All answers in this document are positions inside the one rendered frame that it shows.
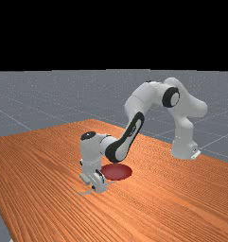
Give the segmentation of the red plate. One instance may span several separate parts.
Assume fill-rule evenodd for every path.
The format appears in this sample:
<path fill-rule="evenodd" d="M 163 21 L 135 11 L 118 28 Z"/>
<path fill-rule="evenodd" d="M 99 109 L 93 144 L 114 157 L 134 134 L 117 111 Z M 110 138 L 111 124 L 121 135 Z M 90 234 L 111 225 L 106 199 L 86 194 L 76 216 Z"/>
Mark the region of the red plate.
<path fill-rule="evenodd" d="M 121 181 L 132 174 L 132 169 L 124 164 L 106 164 L 101 168 L 101 172 L 107 180 Z"/>

